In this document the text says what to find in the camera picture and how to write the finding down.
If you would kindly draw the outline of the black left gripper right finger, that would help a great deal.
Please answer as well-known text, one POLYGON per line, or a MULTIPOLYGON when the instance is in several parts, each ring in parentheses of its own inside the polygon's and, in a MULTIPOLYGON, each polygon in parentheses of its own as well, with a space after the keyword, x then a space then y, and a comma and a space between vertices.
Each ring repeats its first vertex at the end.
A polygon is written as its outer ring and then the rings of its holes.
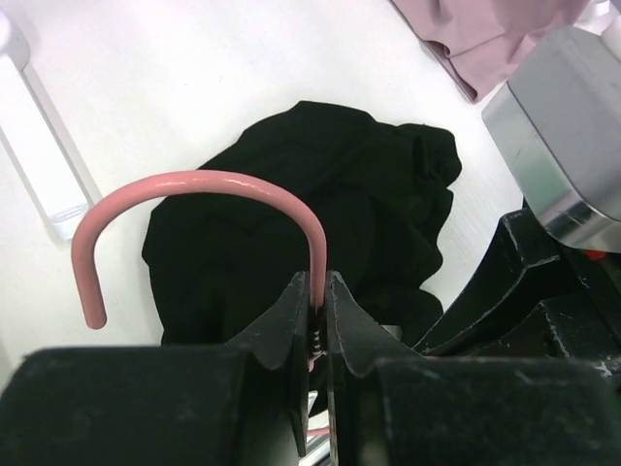
POLYGON ((325 288, 337 465, 616 465, 620 403, 600 368, 550 358, 426 358, 331 272, 325 288))

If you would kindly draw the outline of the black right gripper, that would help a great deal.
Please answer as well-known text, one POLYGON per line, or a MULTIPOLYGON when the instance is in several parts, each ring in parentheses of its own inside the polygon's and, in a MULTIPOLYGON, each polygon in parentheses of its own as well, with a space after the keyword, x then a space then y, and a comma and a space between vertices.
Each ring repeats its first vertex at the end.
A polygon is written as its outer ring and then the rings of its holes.
POLYGON ((583 359, 620 371, 619 299, 576 271, 527 208, 501 217, 472 278, 414 347, 423 355, 583 359))

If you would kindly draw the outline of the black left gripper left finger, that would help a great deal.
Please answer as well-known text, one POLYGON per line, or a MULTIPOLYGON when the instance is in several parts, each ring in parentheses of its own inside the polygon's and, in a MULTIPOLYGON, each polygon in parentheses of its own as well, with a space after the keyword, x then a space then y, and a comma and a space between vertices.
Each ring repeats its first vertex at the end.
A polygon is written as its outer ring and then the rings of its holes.
POLYGON ((5 465, 294 465, 307 449, 309 277, 223 345, 45 349, 1 397, 5 465))

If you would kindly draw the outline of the black tank top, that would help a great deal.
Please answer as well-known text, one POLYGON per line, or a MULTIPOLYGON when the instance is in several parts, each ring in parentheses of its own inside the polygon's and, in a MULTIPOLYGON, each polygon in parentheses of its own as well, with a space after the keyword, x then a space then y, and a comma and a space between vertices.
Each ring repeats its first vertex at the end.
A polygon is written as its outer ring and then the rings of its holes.
POLYGON ((441 317, 423 284, 441 267, 439 236, 462 171, 450 131, 302 101, 251 125, 203 170, 253 178, 285 197, 196 192, 152 210, 142 258, 163 345, 233 339, 301 272, 310 274, 312 319, 331 271, 408 347, 441 317))

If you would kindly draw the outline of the pink wire hanger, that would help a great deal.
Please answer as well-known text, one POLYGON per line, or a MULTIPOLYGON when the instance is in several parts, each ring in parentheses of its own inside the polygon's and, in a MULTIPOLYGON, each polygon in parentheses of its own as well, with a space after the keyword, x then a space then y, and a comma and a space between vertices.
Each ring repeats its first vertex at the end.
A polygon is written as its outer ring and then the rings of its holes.
POLYGON ((300 199, 285 189, 240 173, 195 170, 147 177, 123 186, 97 203, 77 227, 71 260, 87 326, 107 323, 103 294, 95 265, 95 247, 103 230, 129 209, 158 197, 210 193, 239 196, 269 205, 292 218, 304 232, 310 254, 309 321, 321 317, 325 302, 327 241, 319 219, 300 199))

